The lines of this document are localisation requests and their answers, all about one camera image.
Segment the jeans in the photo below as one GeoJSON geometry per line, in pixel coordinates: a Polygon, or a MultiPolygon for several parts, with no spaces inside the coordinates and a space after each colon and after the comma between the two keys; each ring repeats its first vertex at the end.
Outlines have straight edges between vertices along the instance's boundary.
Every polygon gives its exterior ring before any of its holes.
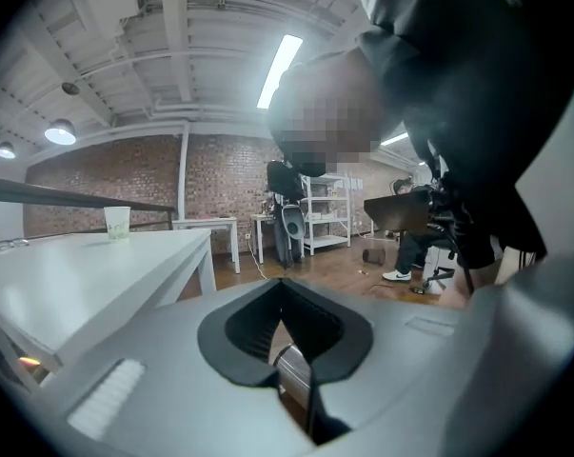
{"type": "Polygon", "coordinates": [[[406,232],[401,240],[395,269],[401,274],[407,274],[416,264],[424,266],[428,248],[435,243],[442,243],[445,237],[439,232],[428,232],[422,235],[412,235],[406,232]]]}

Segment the black railing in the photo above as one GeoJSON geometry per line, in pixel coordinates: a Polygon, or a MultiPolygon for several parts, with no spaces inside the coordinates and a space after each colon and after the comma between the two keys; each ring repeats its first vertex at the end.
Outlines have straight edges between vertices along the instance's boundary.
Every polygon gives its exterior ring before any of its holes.
{"type": "MultiPolygon", "coordinates": [[[[103,209],[104,207],[130,207],[138,211],[159,211],[167,214],[166,220],[158,222],[146,222],[143,224],[130,225],[131,229],[150,227],[154,225],[168,224],[168,229],[172,230],[172,213],[174,207],[166,205],[152,205],[149,203],[129,202],[116,198],[106,198],[104,196],[94,196],[91,194],[74,193],[62,191],[60,189],[37,187],[25,183],[17,183],[0,179],[0,202],[24,203],[29,205],[46,205],[52,207],[77,207],[82,209],[103,209]]],[[[52,237],[54,235],[64,235],[68,233],[95,233],[104,232],[107,228],[91,228],[88,230],[78,230],[71,232],[54,233],[48,235],[37,235],[28,237],[29,239],[39,239],[52,237]]]]}

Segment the wooden floor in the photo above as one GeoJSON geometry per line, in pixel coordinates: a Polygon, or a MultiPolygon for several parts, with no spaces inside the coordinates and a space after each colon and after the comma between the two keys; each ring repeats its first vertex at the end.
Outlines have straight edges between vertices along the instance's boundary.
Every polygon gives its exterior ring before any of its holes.
{"type": "MultiPolygon", "coordinates": [[[[314,256],[306,251],[301,264],[284,270],[275,260],[275,252],[264,250],[264,263],[261,271],[267,278],[305,279],[311,283],[338,289],[353,296],[373,296],[374,298],[397,300],[409,303],[432,305],[438,299],[432,294],[415,294],[409,288],[422,283],[422,272],[412,271],[410,284],[389,283],[382,278],[383,272],[394,270],[397,256],[396,242],[353,237],[351,247],[332,246],[316,250],[314,256]],[[384,248],[386,261],[383,266],[363,262],[365,248],[384,248]]],[[[229,288],[242,283],[263,279],[255,266],[250,252],[240,253],[240,274],[234,272],[229,255],[213,256],[214,276],[217,289],[229,288]]],[[[191,278],[179,299],[188,299],[200,293],[199,281],[191,278]]],[[[269,362],[273,362],[282,348],[291,343],[291,339],[282,324],[276,330],[272,342],[269,362]]]]}

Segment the white metal shelf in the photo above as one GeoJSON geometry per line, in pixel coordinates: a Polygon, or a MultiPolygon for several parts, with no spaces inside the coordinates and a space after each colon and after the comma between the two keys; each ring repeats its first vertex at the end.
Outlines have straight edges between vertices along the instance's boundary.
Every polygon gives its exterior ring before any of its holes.
{"type": "MultiPolygon", "coordinates": [[[[306,189],[307,197],[302,200],[302,204],[307,204],[306,224],[307,224],[307,238],[304,240],[304,245],[309,249],[309,254],[314,255],[314,250],[316,248],[323,248],[326,246],[333,246],[335,244],[347,244],[350,247],[350,230],[351,230],[351,220],[350,220],[350,194],[348,190],[349,181],[346,176],[339,176],[337,174],[325,174],[318,178],[311,178],[309,176],[302,177],[303,184],[306,189]],[[326,185],[327,193],[328,186],[334,185],[336,182],[342,182],[339,188],[344,188],[345,196],[312,196],[312,185],[326,185]],[[336,216],[332,218],[318,218],[311,219],[309,214],[312,213],[313,202],[332,202],[340,201],[346,202],[346,217],[336,216]],[[314,226],[318,224],[328,225],[328,235],[314,235],[314,226]],[[346,228],[346,235],[332,235],[331,234],[331,224],[342,224],[346,228]]],[[[337,211],[333,209],[332,212],[336,215],[344,215],[343,211],[337,211]]]]}
{"type": "Polygon", "coordinates": [[[339,217],[339,218],[317,218],[314,220],[306,220],[307,222],[310,222],[312,225],[316,225],[316,224],[330,224],[333,222],[347,222],[347,218],[346,217],[339,217]]]}
{"type": "Polygon", "coordinates": [[[312,196],[310,198],[302,198],[302,201],[312,200],[313,202],[332,202],[332,201],[347,201],[347,196],[312,196]]]}
{"type": "Polygon", "coordinates": [[[309,182],[312,185],[330,185],[331,183],[335,183],[336,181],[346,180],[345,176],[338,176],[337,174],[323,174],[322,176],[318,176],[317,178],[309,177],[309,182]]]}
{"type": "MultiPolygon", "coordinates": [[[[340,237],[339,235],[321,235],[319,237],[314,237],[313,246],[314,248],[324,248],[326,246],[334,246],[335,244],[342,244],[343,242],[348,242],[350,239],[347,237],[340,237]]],[[[309,238],[304,238],[304,246],[310,248],[309,238]]]]}

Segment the desk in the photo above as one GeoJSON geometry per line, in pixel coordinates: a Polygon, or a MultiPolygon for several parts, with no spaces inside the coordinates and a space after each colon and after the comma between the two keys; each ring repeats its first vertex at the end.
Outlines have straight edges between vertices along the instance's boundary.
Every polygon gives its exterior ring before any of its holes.
{"type": "MultiPolygon", "coordinates": [[[[263,245],[263,233],[261,232],[261,224],[263,222],[273,222],[273,215],[265,214],[255,214],[250,215],[250,221],[252,222],[252,251],[256,255],[257,250],[259,250],[259,264],[264,263],[264,245],[263,245]]],[[[290,237],[288,237],[288,248],[290,248],[290,237]]],[[[304,238],[300,241],[300,249],[302,252],[302,259],[305,257],[304,252],[304,238]]]]}
{"type": "Polygon", "coordinates": [[[0,252],[0,328],[54,372],[139,311],[174,303],[196,269],[203,294],[215,291],[208,229],[31,241],[0,252]]]}
{"type": "Polygon", "coordinates": [[[188,218],[172,222],[175,230],[179,229],[211,229],[229,230],[231,262],[234,263],[236,274],[240,274],[240,255],[238,254],[238,219],[227,218],[188,218]]]}

